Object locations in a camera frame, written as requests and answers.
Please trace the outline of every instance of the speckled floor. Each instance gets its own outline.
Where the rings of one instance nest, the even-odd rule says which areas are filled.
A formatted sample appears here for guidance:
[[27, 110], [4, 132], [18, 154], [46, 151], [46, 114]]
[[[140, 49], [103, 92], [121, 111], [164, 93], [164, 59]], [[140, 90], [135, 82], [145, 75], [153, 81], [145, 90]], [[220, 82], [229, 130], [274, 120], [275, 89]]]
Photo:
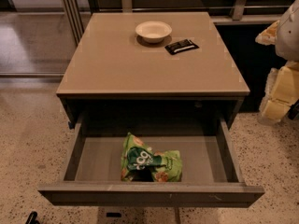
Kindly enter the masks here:
[[[0, 28], [7, 24], [7, 19], [0, 16]], [[58, 16], [55, 20], [51, 22], [58, 28], [57, 22], [64, 18]], [[27, 40], [34, 31], [11, 23], [16, 31], [24, 34], [14, 36], [17, 40], [23, 39], [16, 46], [35, 50], [35, 46], [44, 45], [47, 49], [46, 44], [50, 43], [43, 43], [41, 37]], [[72, 48], [66, 48], [66, 53], [53, 52], [55, 59], [45, 55], [44, 63], [50, 61], [56, 70], [63, 71], [71, 52]], [[38, 66], [38, 57], [33, 55], [38, 53], [30, 54], [32, 59], [24, 60], [31, 64], [27, 69], [20, 58], [16, 58], [16, 66], [11, 66], [14, 62], [7, 61], [13, 61], [13, 55], [1, 49], [0, 71], [32, 72], [53, 68], [46, 66], [43, 70]], [[113, 208], [57, 207], [37, 192], [39, 185], [58, 179], [67, 148], [73, 141], [73, 131], [68, 129], [66, 114], [55, 95], [58, 84], [53, 80], [0, 79], [0, 223], [25, 223], [33, 210], [37, 211], [42, 224], [176, 223], [172, 208], [122, 208], [122, 218], [107, 218], [106, 212]], [[230, 133], [246, 183], [263, 186], [265, 195], [248, 209], [180, 208], [181, 223], [299, 223], [299, 121], [285, 119], [269, 127], [259, 124], [255, 113], [238, 114]]]

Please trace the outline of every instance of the desk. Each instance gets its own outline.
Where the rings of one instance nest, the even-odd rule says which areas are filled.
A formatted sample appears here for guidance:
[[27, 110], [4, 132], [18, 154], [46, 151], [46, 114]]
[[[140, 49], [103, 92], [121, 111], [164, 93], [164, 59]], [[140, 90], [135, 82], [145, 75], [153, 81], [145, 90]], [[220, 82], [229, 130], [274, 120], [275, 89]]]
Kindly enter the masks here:
[[[150, 45], [143, 21], [173, 33]], [[189, 38], [200, 49], [170, 55]], [[228, 129], [249, 89], [207, 13], [93, 14], [57, 90], [76, 126], [62, 179], [39, 190], [58, 205], [247, 207], [263, 195], [242, 177]], [[178, 149], [177, 183], [120, 181], [127, 132]]]

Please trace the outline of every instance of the open drawer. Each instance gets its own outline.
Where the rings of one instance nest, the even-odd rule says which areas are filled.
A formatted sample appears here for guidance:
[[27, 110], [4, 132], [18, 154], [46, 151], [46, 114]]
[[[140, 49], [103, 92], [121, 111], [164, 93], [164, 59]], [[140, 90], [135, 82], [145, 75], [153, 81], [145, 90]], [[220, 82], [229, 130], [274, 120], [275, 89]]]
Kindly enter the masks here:
[[[227, 124], [210, 102], [101, 101], [86, 105], [62, 179], [39, 187], [55, 205], [248, 207], [264, 193], [243, 180]], [[176, 183], [122, 182], [130, 132], [155, 151], [179, 150]]]

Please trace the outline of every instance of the white bowl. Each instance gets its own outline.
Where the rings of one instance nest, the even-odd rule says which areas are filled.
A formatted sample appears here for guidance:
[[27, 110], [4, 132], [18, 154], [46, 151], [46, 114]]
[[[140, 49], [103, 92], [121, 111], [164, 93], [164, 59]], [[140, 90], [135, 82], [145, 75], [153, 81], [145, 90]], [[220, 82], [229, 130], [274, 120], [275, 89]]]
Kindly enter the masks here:
[[161, 21], [146, 21], [136, 26], [136, 33], [146, 42], [158, 43], [171, 34], [171, 27]]

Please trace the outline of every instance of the snack bag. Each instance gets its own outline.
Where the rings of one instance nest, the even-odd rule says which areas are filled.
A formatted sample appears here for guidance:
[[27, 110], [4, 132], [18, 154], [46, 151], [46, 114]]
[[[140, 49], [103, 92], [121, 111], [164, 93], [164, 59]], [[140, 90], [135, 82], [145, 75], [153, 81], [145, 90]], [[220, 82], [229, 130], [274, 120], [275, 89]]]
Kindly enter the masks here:
[[153, 154], [151, 147], [128, 133], [121, 155], [122, 181], [176, 182], [181, 176], [179, 151]]

